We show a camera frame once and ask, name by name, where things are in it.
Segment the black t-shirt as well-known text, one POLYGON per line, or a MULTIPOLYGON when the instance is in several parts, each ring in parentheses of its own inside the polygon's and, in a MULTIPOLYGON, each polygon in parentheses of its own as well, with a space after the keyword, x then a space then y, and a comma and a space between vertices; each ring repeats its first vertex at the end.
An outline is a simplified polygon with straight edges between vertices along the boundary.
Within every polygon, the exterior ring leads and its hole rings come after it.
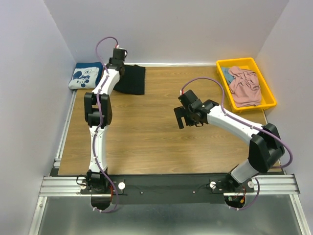
POLYGON ((146 68, 138 65, 125 65, 124 75, 114 87, 114 90, 123 94, 145 94, 146 68))

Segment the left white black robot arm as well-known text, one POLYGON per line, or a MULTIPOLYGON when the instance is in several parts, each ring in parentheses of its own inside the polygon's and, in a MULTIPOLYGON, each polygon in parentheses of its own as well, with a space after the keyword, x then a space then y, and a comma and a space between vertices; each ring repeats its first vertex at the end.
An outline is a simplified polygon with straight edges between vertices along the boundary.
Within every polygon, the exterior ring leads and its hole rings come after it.
POLYGON ((105 193, 112 186, 107 176, 106 133, 112 121, 110 95, 124 74, 124 59, 111 57, 103 66, 103 75, 92 92, 84 95, 85 121, 91 139, 90 164, 86 175, 87 188, 105 193))

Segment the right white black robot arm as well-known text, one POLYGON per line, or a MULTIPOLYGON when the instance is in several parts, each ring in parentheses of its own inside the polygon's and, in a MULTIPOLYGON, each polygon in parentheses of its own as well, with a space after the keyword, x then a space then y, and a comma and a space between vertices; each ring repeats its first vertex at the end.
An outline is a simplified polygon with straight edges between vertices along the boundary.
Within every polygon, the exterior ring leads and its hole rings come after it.
POLYGON ((211 124, 237 136, 248 145, 248 157, 235 166, 224 179, 216 183, 222 190, 235 192, 251 177, 267 173, 285 154, 277 128, 247 121, 215 101, 179 98, 181 106, 174 109, 179 128, 211 124))

